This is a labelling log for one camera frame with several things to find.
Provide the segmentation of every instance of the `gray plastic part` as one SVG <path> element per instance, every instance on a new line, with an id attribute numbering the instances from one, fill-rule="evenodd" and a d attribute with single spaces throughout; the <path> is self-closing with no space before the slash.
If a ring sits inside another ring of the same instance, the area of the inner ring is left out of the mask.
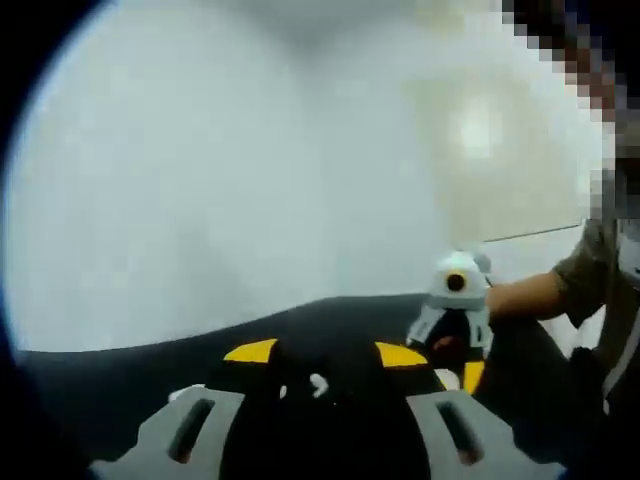
<path id="1" fill-rule="evenodd" d="M 476 252 L 473 254 L 473 259 L 475 260 L 476 265 L 478 265 L 480 272 L 485 275 L 489 275 L 491 273 L 491 259 L 487 255 L 481 252 Z"/>
<path id="2" fill-rule="evenodd" d="M 409 327 L 407 334 L 407 345 L 414 342 L 424 344 L 429 335 L 442 321 L 445 311 L 433 308 L 433 302 L 428 299 L 422 307 L 420 317 Z M 480 310 L 465 310 L 465 316 L 469 322 L 469 346 L 471 348 L 482 348 L 484 358 L 487 358 L 493 344 L 493 332 L 489 327 L 489 309 L 485 306 Z"/>
<path id="3" fill-rule="evenodd" d="M 420 317 L 409 327 L 407 345 L 411 345 L 414 342 L 425 343 L 442 315 L 444 315 L 443 309 L 434 309 L 428 304 L 423 305 Z"/>
<path id="4" fill-rule="evenodd" d="M 557 463 L 538 464 L 513 443 L 509 425 L 496 417 L 465 392 L 440 392 L 408 397 L 407 401 L 429 452 L 433 480 L 494 480 L 517 478 L 557 479 L 563 467 Z M 449 430 L 438 410 L 439 404 L 452 403 L 460 412 L 482 451 L 473 465 L 464 465 Z"/>
<path id="5" fill-rule="evenodd" d="M 208 479 L 219 478 L 224 444 L 243 395 L 193 387 L 145 421 L 138 431 L 138 443 L 115 462 L 96 461 L 93 470 L 106 479 Z M 191 451 L 188 463 L 169 456 L 176 433 L 201 400 L 213 402 Z"/>

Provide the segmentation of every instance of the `slot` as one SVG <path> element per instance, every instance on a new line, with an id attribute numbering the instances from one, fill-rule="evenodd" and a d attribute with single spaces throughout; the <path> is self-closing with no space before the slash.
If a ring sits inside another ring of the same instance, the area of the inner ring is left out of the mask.
<path id="1" fill-rule="evenodd" d="M 458 450 L 460 462 L 463 465 L 471 466 L 482 460 L 484 452 L 480 447 L 478 438 L 469 427 L 458 407 L 451 402 L 443 402 L 439 403 L 436 408 L 440 412 L 440 416 L 444 420 L 451 439 Z"/>
<path id="2" fill-rule="evenodd" d="M 201 399 L 191 408 L 169 447 L 169 457 L 179 463 L 188 463 L 191 451 L 198 440 L 204 422 L 213 409 L 215 402 Z"/>

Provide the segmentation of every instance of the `person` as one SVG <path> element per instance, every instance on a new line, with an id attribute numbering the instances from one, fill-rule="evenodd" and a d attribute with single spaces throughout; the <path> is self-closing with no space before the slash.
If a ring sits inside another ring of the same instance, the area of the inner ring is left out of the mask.
<path id="1" fill-rule="evenodd" d="M 548 272 L 492 285 L 487 296 L 492 325 L 566 314 L 579 328 L 605 308 L 598 345 L 574 350 L 569 360 L 585 404 L 602 418 L 585 439 L 573 475 L 565 478 L 597 478 L 607 464 L 635 458 L 624 452 L 637 446 L 632 432 L 640 427 L 640 122 L 634 111 L 620 108 L 620 89 L 592 59 L 588 47 L 565 51 L 566 71 L 577 73 L 579 87 L 589 89 L 592 108 L 602 108 L 603 120 L 615 122 L 615 165 L 602 171 L 597 205 L 573 252 Z"/>

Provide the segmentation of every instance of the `gray bracket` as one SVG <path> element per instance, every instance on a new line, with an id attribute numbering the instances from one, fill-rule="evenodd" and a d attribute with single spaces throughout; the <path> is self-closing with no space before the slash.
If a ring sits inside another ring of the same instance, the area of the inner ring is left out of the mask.
<path id="1" fill-rule="evenodd" d="M 244 396 L 237 393 L 193 387 L 169 402 L 145 421 L 136 446 L 115 462 L 96 461 L 93 470 L 105 479 L 208 479 L 219 478 L 224 444 Z M 196 404 L 213 403 L 188 463 L 169 456 L 176 434 Z"/>

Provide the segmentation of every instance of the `pixelated area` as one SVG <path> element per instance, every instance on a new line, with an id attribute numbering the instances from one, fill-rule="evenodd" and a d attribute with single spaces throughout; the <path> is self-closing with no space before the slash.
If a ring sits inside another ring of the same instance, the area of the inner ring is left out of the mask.
<path id="1" fill-rule="evenodd" d="M 611 39 L 587 18 L 606 21 L 606 9 L 580 5 L 577 10 L 576 2 L 569 3 L 572 9 L 562 0 L 506 1 L 503 6 L 513 13 L 515 34 L 526 35 L 540 58 L 553 62 L 554 70 L 565 75 L 567 89 L 575 88 L 580 107 L 601 123 L 602 164 L 588 172 L 588 195 L 587 184 L 579 186 L 578 196 L 587 203 L 581 208 L 589 218 L 640 218 L 637 115 L 630 109 L 626 77 L 615 68 Z"/>

